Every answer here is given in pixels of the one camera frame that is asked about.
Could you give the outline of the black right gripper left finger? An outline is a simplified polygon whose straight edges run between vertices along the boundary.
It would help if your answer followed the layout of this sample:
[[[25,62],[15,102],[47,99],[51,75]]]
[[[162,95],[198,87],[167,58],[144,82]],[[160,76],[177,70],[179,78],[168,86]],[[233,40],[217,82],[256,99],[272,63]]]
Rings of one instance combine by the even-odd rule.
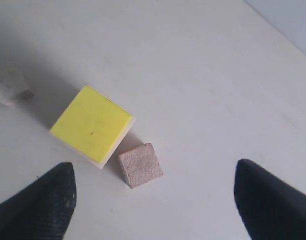
[[[62,240],[76,204],[73,164],[61,162],[0,203],[0,240]]]

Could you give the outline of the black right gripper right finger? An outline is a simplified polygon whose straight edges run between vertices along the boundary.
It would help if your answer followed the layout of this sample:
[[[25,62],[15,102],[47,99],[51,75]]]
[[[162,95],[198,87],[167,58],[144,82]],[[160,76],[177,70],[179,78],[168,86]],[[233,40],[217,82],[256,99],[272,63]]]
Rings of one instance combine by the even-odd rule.
[[[233,195],[252,240],[306,240],[306,194],[260,165],[237,162]]]

